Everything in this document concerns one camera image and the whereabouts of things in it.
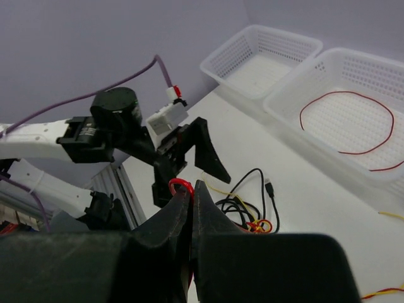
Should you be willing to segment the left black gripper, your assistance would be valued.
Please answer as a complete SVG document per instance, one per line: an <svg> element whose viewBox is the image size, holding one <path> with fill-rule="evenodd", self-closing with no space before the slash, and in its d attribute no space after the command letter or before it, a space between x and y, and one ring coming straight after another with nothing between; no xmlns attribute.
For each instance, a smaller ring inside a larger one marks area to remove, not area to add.
<svg viewBox="0 0 404 303"><path fill-rule="evenodd" d="M229 184L231 176L219 159L219 156L211 142L208 121L197 117L190 124L191 145L195 146L194 164L203 172ZM171 199L169 181L181 172L187 165L184 155L178 155L177 127L173 134L162 146L162 150L155 149L152 138L145 126L134 127L132 138L132 156L153 167L154 183L151 185L153 203L163 208Z"/></svg>

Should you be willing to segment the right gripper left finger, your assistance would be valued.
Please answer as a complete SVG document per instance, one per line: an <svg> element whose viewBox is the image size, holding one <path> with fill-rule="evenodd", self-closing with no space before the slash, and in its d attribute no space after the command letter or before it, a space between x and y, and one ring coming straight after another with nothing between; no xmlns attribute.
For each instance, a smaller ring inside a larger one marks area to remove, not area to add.
<svg viewBox="0 0 404 303"><path fill-rule="evenodd" d="M189 193L130 232L1 237L2 302L185 302Z"/></svg>

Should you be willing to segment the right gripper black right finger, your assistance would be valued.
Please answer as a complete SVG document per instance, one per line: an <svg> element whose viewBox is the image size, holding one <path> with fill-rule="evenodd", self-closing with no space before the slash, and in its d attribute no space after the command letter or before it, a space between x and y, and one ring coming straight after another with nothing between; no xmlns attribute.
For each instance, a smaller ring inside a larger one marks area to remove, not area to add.
<svg viewBox="0 0 404 303"><path fill-rule="evenodd" d="M194 281L200 302L360 302L345 251L324 234L243 231L197 181Z"/></svg>

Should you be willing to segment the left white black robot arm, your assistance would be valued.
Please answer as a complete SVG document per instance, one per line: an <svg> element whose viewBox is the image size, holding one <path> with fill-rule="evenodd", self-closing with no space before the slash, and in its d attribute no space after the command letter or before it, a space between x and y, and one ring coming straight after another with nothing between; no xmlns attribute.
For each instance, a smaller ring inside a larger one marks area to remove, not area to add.
<svg viewBox="0 0 404 303"><path fill-rule="evenodd" d="M171 184L186 167L186 153L195 150L194 164L229 183L231 178L201 117L189 124L186 102L176 86L167 89L169 103L143 119L135 92L117 87L97 93L90 115L47 123L1 127L1 180L45 198L91 230L129 230L124 207L111 194L83 189L55 178L29 163L31 158L57 158L73 163L113 162L120 150L153 167L153 203L163 207L175 192Z"/></svg>

